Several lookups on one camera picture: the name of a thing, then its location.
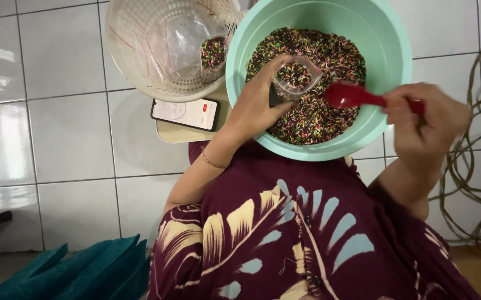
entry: phone screen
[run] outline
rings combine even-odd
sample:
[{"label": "phone screen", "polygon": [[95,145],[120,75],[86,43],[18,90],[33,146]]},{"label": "phone screen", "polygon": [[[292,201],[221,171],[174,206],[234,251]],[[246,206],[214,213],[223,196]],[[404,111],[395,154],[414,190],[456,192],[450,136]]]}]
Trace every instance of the phone screen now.
[{"label": "phone screen", "polygon": [[214,116],[217,113],[217,103],[199,99],[185,103],[164,102],[154,100],[154,110],[151,113],[156,119],[194,126],[206,130],[213,128]]}]

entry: gold bangle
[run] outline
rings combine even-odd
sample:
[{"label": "gold bangle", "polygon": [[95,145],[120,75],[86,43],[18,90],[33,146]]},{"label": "gold bangle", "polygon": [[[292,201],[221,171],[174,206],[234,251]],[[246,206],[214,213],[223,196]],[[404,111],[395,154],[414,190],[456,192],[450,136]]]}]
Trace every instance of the gold bangle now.
[{"label": "gold bangle", "polygon": [[203,148],[203,147],[202,147],[202,157],[204,158],[204,160],[205,160],[208,164],[210,164],[211,166],[213,166],[213,167],[215,167],[215,168],[225,169],[225,168],[229,167],[229,165],[223,167],[223,166],[218,166],[218,165],[210,162],[210,161],[205,157],[205,155],[204,155],[204,148]]}]

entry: white laundry basket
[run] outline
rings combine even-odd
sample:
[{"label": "white laundry basket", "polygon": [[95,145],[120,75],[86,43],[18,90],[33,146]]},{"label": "white laundry basket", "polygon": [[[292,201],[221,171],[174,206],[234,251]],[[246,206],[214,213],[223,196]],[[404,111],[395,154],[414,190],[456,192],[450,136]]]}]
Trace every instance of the white laundry basket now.
[{"label": "white laundry basket", "polygon": [[228,45],[242,19],[237,0],[111,0],[109,3],[105,31],[111,55],[122,74],[145,94],[169,102],[187,102],[205,97],[224,83],[224,76],[213,83],[204,83],[199,66],[180,74],[175,82],[164,83],[156,70],[147,66],[154,62],[143,59],[147,47],[136,42],[139,36],[154,34],[154,30],[161,28],[159,23],[191,11],[225,24]]}]

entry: smartphone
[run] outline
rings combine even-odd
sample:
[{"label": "smartphone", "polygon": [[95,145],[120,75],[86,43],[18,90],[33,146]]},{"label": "smartphone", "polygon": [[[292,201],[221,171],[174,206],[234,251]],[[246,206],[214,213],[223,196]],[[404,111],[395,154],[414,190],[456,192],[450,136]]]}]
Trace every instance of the smartphone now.
[{"label": "smartphone", "polygon": [[151,118],[205,131],[215,131],[219,111],[220,102],[206,98],[183,103],[154,99]]}]

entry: maroon dress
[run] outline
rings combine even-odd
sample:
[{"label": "maroon dress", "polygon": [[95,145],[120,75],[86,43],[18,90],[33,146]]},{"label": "maroon dress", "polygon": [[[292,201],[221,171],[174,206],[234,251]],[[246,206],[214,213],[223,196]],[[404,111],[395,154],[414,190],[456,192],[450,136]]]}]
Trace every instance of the maroon dress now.
[{"label": "maroon dress", "polygon": [[148,299],[480,299],[444,240],[356,170],[245,145],[201,204],[164,215]]}]

